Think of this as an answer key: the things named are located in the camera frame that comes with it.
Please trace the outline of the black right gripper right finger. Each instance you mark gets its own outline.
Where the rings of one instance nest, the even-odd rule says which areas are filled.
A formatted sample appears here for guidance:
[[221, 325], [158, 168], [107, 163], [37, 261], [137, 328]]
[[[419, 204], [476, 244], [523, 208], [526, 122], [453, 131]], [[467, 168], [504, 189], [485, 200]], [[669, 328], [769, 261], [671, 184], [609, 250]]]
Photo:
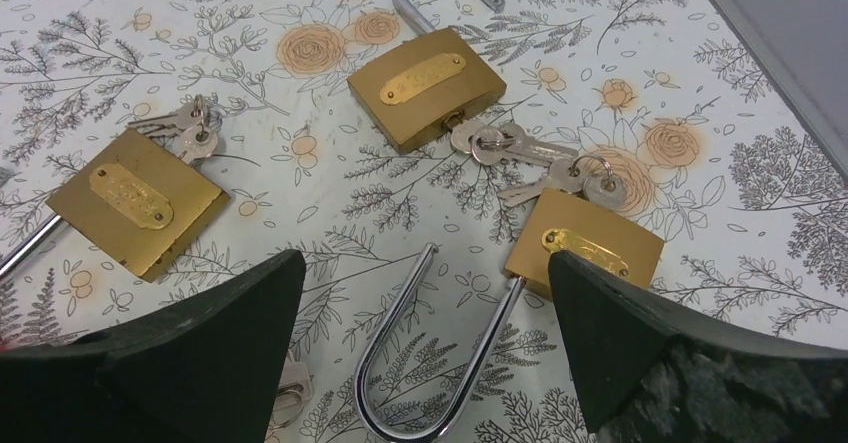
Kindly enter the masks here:
[[548, 263], [586, 429], [600, 442], [843, 442], [847, 354], [735, 326], [569, 251]]

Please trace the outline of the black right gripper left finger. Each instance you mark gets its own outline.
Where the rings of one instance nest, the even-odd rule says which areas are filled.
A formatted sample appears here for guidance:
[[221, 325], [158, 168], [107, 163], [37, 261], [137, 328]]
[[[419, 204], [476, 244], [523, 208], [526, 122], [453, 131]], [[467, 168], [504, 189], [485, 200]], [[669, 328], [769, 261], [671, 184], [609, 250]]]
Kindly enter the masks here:
[[2, 440], [262, 441], [305, 274], [288, 249], [72, 343], [4, 351]]

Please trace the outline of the silver keys of cable lock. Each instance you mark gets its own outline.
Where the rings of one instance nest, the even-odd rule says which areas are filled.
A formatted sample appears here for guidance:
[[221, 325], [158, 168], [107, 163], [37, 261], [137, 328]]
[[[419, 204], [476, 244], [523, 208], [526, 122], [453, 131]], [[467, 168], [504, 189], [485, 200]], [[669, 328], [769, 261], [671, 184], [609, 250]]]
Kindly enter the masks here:
[[268, 430], [291, 426], [301, 416], [314, 395], [312, 375], [304, 362], [288, 352], [278, 384]]

